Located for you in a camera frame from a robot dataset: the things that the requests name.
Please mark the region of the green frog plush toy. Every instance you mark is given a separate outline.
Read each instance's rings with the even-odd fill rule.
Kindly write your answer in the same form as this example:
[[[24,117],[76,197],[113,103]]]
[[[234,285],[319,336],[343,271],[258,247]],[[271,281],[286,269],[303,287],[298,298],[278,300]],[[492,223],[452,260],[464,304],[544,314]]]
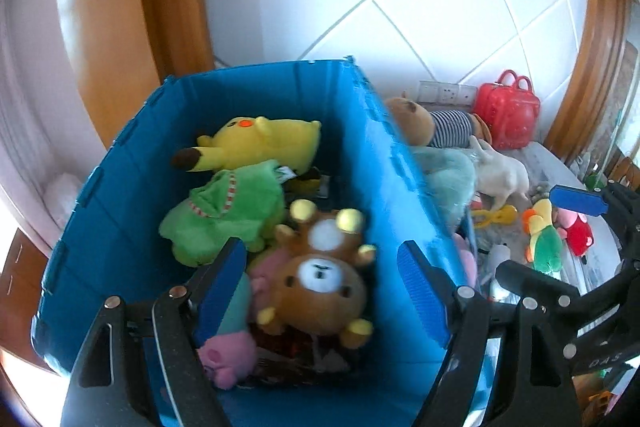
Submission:
[[[221,170],[169,210],[158,233],[187,267],[212,263],[228,239],[241,239],[258,253],[284,220],[282,178],[289,171],[273,159]]]

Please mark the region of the yellow Pikachu plush toy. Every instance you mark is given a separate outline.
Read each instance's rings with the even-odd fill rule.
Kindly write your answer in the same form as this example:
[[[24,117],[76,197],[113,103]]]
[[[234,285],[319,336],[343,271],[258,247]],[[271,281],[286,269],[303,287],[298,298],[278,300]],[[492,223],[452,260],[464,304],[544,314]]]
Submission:
[[[184,171],[219,171],[273,159],[296,174],[309,170],[320,144],[318,120],[234,117],[215,135],[178,150],[171,166]]]

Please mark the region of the green parrot plush toy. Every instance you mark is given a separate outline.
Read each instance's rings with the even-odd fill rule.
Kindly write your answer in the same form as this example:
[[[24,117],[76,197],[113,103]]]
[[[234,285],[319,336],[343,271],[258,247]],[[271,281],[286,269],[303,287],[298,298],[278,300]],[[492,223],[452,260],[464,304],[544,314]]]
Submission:
[[[562,269],[563,239],[553,225],[552,204],[548,198],[537,200],[523,212],[523,229],[529,237],[525,259],[533,268],[547,275]]]

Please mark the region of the pink pig plush toy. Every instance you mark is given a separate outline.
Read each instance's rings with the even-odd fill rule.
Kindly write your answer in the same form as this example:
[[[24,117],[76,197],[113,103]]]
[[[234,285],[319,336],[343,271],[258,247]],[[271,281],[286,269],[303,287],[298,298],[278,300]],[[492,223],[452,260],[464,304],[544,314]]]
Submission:
[[[576,258],[582,258],[594,244],[587,217],[580,212],[558,208],[555,210],[555,228],[564,239],[568,250]]]

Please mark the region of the white dog plush toy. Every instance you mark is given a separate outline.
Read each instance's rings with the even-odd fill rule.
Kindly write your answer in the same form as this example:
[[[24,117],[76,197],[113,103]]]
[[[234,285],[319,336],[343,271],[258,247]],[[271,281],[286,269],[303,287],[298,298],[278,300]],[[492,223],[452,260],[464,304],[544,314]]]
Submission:
[[[521,161],[502,155],[485,140],[472,135],[470,149],[475,168],[475,188],[492,199],[491,211],[506,205],[510,196],[527,196],[529,177]]]

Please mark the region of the pink plush toy in bin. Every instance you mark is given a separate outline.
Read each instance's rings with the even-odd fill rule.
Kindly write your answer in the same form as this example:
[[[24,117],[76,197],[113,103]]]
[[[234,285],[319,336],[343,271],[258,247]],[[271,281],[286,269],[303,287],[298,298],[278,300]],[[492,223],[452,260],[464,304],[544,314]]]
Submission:
[[[256,343],[247,331],[209,338],[196,353],[207,378],[222,390],[233,388],[253,373],[257,364]]]

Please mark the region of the light teal plush toy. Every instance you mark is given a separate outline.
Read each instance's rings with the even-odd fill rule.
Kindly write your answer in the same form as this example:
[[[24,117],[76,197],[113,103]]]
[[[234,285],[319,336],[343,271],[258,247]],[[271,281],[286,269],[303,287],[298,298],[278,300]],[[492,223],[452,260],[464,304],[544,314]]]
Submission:
[[[415,146],[411,149],[450,232],[461,225],[475,193],[475,167],[457,148]]]

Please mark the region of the red toy suitcase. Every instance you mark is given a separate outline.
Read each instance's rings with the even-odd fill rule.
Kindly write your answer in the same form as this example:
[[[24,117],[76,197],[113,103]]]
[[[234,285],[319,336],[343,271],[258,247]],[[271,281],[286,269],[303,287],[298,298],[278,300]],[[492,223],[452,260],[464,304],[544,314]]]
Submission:
[[[519,150],[533,140],[540,100],[528,77],[506,69],[480,86],[472,112],[486,124],[493,148]]]

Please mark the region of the blue storage bin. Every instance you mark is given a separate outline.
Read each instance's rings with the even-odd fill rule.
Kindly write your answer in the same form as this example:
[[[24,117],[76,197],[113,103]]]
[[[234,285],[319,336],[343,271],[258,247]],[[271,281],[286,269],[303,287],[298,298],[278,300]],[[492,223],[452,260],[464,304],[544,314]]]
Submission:
[[[168,78],[82,189],[32,345],[65,426],[439,426],[488,401],[485,349],[422,277],[454,222],[347,61]]]

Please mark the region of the brown capybara plush striped shirt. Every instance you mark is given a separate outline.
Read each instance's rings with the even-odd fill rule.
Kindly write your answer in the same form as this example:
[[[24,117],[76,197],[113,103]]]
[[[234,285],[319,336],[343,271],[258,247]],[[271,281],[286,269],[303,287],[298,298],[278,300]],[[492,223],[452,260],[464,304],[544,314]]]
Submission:
[[[465,148],[470,146],[472,136],[492,143],[486,122],[464,110],[434,109],[430,112],[405,95],[388,98],[384,105],[410,146]]]

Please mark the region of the brown bear plush toy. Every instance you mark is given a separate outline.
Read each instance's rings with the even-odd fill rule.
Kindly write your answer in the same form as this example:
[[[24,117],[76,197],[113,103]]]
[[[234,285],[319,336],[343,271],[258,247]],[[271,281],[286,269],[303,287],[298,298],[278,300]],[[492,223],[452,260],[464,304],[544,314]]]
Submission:
[[[376,257],[376,247],[362,241],[362,212],[323,212],[309,199],[296,199],[288,214],[296,227],[282,223],[274,229],[288,261],[273,275],[268,306],[256,313],[258,327],[275,336],[290,326],[336,336],[346,349],[362,347],[373,326],[363,317],[367,288],[359,270]]]

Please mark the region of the beige window curtain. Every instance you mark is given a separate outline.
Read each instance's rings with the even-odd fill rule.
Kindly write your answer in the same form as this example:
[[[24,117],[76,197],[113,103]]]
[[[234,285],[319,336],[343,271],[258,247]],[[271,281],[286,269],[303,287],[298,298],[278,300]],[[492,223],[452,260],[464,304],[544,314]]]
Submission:
[[[1,0],[1,188],[45,251],[104,154],[50,3]]]

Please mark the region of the white wall socket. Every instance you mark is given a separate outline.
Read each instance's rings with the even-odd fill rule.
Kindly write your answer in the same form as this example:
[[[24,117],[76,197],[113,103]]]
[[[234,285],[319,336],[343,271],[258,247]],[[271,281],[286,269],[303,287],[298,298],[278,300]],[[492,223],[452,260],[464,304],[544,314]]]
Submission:
[[[476,96],[477,87],[448,82],[421,81],[416,101],[439,106],[472,107]]]

